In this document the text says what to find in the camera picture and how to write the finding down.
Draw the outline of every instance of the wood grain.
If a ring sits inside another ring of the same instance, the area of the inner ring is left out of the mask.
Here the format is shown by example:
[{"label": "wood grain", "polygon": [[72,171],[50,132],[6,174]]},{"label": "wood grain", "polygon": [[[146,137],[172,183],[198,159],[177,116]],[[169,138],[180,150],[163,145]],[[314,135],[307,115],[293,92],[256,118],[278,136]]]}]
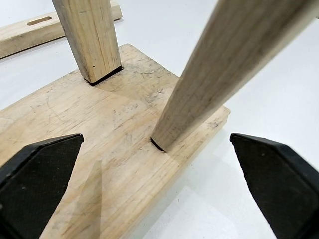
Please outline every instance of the wood grain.
[{"label": "wood grain", "polygon": [[[120,5],[111,1],[113,20],[122,17]],[[30,25],[30,22],[50,17]],[[65,36],[57,13],[50,12],[0,28],[0,59]]]},{"label": "wood grain", "polygon": [[75,71],[0,112],[0,165],[26,144],[84,135],[42,238],[127,235],[227,120],[221,107],[169,153],[159,151],[150,135],[178,77],[130,45],[120,53],[124,69],[95,87]]},{"label": "wood grain", "polygon": [[52,1],[79,70],[88,82],[98,82],[121,66],[109,1]]},{"label": "wood grain", "polygon": [[152,139],[168,151],[299,34],[318,9],[319,0],[220,0]]}]

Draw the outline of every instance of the white background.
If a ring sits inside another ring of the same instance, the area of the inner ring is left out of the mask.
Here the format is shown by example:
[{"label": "white background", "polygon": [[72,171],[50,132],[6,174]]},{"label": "white background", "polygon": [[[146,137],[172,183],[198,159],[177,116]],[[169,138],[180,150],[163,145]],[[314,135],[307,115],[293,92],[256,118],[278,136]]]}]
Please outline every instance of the white background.
[{"label": "white background", "polygon": [[[119,45],[130,43],[181,75],[214,0],[119,0]],[[0,0],[0,26],[54,11],[50,0]],[[0,109],[75,70],[65,38],[0,60]],[[229,136],[291,146],[319,169],[319,20],[226,106],[228,123],[139,224],[139,239],[273,239],[250,195]]]}]

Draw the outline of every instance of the black clamp jaw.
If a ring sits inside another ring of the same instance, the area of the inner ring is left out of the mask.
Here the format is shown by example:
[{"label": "black clamp jaw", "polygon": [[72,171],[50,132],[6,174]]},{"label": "black clamp jaw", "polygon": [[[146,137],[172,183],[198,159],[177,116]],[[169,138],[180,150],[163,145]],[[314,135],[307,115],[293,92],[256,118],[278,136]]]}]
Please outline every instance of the black clamp jaw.
[{"label": "black clamp jaw", "polygon": [[319,173],[287,145],[230,137],[254,200],[278,239],[319,239]]},{"label": "black clamp jaw", "polygon": [[84,138],[27,145],[0,168],[0,239],[39,238],[60,203]]}]

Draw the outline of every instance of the light wood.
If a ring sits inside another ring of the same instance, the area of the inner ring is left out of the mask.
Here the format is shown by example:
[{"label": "light wood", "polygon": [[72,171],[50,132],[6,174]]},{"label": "light wood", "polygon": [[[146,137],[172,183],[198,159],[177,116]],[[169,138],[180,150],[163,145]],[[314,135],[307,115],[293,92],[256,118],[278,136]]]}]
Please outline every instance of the light wood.
[{"label": "light wood", "polygon": [[220,0],[152,139],[168,151],[300,33],[318,9],[319,0]]},{"label": "light wood", "polygon": [[96,83],[121,67],[109,1],[52,1],[84,79]]},{"label": "light wood", "polygon": [[68,189],[42,238],[115,239],[127,233],[221,129],[221,107],[169,153],[151,132],[178,77],[130,45],[124,69],[95,87],[72,72],[0,112],[0,165],[23,146],[82,133]]},{"label": "light wood", "polygon": [[[111,1],[112,17],[122,17],[120,5]],[[37,24],[30,22],[43,18],[51,18]],[[57,13],[50,12],[25,21],[20,21],[0,28],[0,58],[15,54],[31,47],[65,36]]]}]

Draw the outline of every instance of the wooden base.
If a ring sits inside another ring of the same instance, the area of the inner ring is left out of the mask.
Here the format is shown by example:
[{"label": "wooden base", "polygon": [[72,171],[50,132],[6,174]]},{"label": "wooden base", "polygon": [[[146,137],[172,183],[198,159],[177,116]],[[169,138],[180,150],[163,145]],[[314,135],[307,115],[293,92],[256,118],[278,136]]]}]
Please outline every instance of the wooden base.
[{"label": "wooden base", "polygon": [[169,153],[159,151],[150,136],[178,77],[131,45],[120,54],[124,69],[94,87],[75,71],[0,112],[1,165],[32,142],[85,138],[42,238],[127,235],[227,120],[221,107]]},{"label": "wooden base", "polygon": [[[122,17],[120,5],[111,0],[113,20]],[[50,12],[0,27],[0,59],[65,36],[57,13]]]}]

